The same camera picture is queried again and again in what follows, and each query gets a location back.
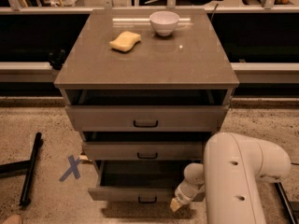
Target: black metal stand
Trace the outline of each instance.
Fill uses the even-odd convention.
[[[295,212],[299,211],[298,204],[299,202],[289,202],[286,192],[281,183],[275,183],[275,188],[277,189],[280,201],[287,212],[288,219],[291,224],[298,224],[297,217]]]
[[[21,191],[21,198],[19,204],[24,207],[29,205],[31,202],[31,200],[29,199],[29,191],[33,180],[38,150],[40,147],[42,147],[42,145],[43,142],[41,140],[41,133],[37,133],[34,146],[31,152],[30,160],[0,165],[0,176],[23,175],[24,171],[26,172],[26,177]]]

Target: open drawer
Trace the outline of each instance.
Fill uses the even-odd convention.
[[[85,133],[84,153],[90,160],[198,160],[210,133]]]
[[[67,106],[80,132],[216,132],[227,106]]]
[[[99,180],[88,191],[95,201],[170,202],[190,161],[96,161]],[[203,194],[196,197],[202,201]]]

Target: person's foot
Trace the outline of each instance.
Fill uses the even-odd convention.
[[[3,224],[22,224],[21,216],[14,214],[6,219]]]

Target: speckled floor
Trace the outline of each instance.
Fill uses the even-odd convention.
[[[223,132],[242,133],[282,146],[299,162],[299,100],[233,100]],[[206,223],[206,204],[192,203],[173,214],[169,203],[94,202],[87,193],[96,174],[89,163],[78,168],[81,178],[59,178],[69,168],[68,157],[80,154],[80,136],[64,112],[61,98],[0,99],[0,164],[28,160],[37,132],[44,145],[36,164],[32,203],[19,208],[24,176],[0,179],[0,223],[21,214],[24,224]],[[299,166],[283,182],[290,201],[299,201]],[[258,185],[267,223],[288,223],[273,185]]]

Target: black handle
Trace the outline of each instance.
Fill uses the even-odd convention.
[[[141,198],[138,197],[138,201],[139,201],[139,203],[143,203],[143,204],[157,203],[157,197],[155,196],[153,201],[141,201]]]
[[[134,120],[134,127],[136,128],[156,128],[158,127],[158,120]]]
[[[154,155],[151,156],[151,155],[142,155],[139,152],[137,152],[137,157],[140,160],[155,160],[158,158],[158,153],[156,152]]]

